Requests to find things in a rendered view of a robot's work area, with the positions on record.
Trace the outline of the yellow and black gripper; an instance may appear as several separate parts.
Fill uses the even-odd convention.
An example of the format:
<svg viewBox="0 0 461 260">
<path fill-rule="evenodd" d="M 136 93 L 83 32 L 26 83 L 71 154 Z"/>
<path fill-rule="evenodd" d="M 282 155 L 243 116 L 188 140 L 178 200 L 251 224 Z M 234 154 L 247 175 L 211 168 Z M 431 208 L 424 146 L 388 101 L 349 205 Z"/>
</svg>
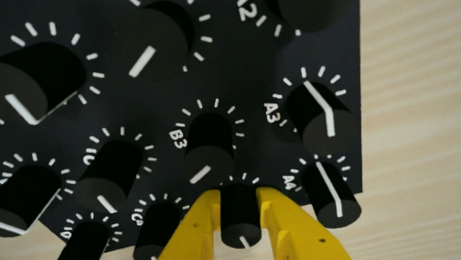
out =
<svg viewBox="0 0 461 260">
<path fill-rule="evenodd" d="M 256 189 L 261 228 L 267 228 L 274 260 L 352 260 L 339 239 L 271 187 Z M 157 260 L 213 260 L 220 231 L 220 191 L 196 200 Z"/>
</svg>

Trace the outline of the black control panel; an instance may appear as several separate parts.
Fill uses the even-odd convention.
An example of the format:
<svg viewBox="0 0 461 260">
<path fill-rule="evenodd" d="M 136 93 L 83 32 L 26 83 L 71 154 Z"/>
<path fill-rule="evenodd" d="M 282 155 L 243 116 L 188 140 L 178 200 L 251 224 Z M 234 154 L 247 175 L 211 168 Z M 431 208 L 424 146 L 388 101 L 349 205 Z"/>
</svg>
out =
<svg viewBox="0 0 461 260">
<path fill-rule="evenodd" d="M 0 238 L 157 260 L 219 190 L 251 249 L 260 187 L 362 214 L 359 0 L 0 0 Z"/>
</svg>

